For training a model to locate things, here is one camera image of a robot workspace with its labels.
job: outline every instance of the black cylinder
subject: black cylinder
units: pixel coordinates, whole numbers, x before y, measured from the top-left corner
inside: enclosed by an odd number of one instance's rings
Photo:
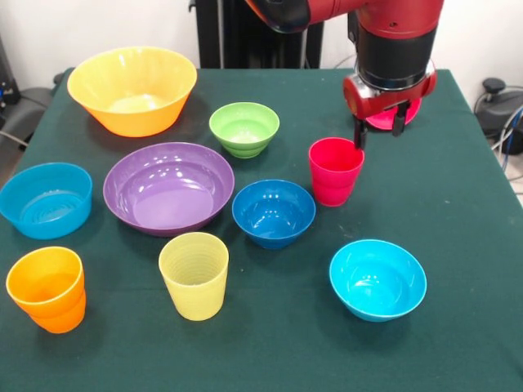
[[[358,73],[380,90],[403,90],[421,82],[431,59],[436,29],[420,37],[379,37],[359,25]]]

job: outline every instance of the green bowl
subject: green bowl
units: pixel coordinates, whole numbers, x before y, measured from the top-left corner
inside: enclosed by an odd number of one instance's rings
[[[253,102],[222,106],[209,120],[214,136],[236,158],[256,157],[279,128],[274,110]]]

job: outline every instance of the dark blue bowl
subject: dark blue bowl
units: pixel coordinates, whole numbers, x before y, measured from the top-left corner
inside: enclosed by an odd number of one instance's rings
[[[311,225],[316,214],[312,196],[285,180],[262,180],[238,192],[232,204],[236,224],[266,249],[281,249]]]

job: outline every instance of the purple bowl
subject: purple bowl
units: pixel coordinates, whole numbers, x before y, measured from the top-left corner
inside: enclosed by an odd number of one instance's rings
[[[107,207],[147,234],[171,237],[206,225],[235,187],[229,163],[192,143],[139,149],[116,163],[104,183]]]

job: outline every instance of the dark green cloth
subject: dark green cloth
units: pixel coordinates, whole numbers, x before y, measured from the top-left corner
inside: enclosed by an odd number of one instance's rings
[[[107,132],[62,84],[21,168],[49,161],[85,167],[93,208],[77,232],[54,241],[0,220],[3,278],[46,245],[83,259],[87,314],[73,332],[39,329],[0,294],[0,390],[475,391],[523,390],[523,214],[450,72],[405,134],[369,135],[351,200],[318,207],[311,228],[282,251],[253,245],[231,203],[204,231],[230,249],[220,313],[192,323],[175,311],[158,269],[168,238],[119,222],[104,205],[107,171],[134,149],[169,140],[207,145],[235,170],[235,192],[281,178],[310,189],[307,151],[324,136],[352,138],[343,71],[200,70],[177,124],[150,138]],[[260,156],[232,158],[208,129],[218,107],[239,100],[280,116]],[[405,247],[427,273],[425,301],[396,321],[352,316],[329,284],[331,257],[360,238]]]

